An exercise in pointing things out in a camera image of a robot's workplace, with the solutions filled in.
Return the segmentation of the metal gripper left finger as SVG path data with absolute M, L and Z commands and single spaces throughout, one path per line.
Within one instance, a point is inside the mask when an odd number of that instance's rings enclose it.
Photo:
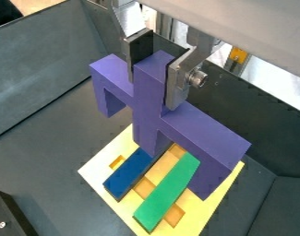
M 146 27 L 141 6 L 135 0 L 108 0 L 107 9 L 118 28 L 129 80 L 134 82 L 134 64 L 153 54 L 153 30 Z

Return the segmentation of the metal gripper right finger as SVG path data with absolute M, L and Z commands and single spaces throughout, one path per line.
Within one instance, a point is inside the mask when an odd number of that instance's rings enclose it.
M 166 69 L 165 105 L 169 110 L 175 110 L 186 100 L 189 88 L 199 88 L 205 83 L 206 74 L 198 71 L 197 66 L 211 54 L 213 41 L 213 36 L 189 28 L 186 42 L 193 48 L 171 61 Z

